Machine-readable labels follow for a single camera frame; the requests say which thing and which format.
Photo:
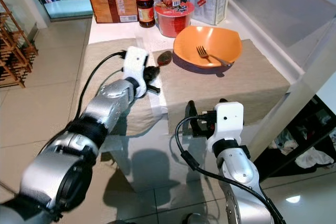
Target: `fork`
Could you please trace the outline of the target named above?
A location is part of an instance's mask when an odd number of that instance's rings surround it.
[[[199,55],[201,58],[212,57],[212,58],[218,60],[223,66],[230,67],[230,66],[232,65],[231,62],[228,62],[228,61],[226,61],[226,60],[219,59],[218,57],[213,56],[213,55],[209,55],[209,54],[205,51],[205,48],[204,48],[203,46],[196,47],[196,49],[197,49],[198,55]]]

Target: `white countertop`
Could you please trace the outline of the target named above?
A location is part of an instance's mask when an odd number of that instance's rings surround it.
[[[211,26],[192,19],[192,26]],[[271,64],[289,81],[294,84],[303,74],[290,57],[281,50],[242,10],[230,0],[225,20],[216,27],[235,30],[241,40],[250,39]],[[149,52],[172,49],[174,38],[161,35],[156,26],[142,28],[136,22],[97,24],[92,19],[89,44],[115,39],[136,38],[139,47]]]

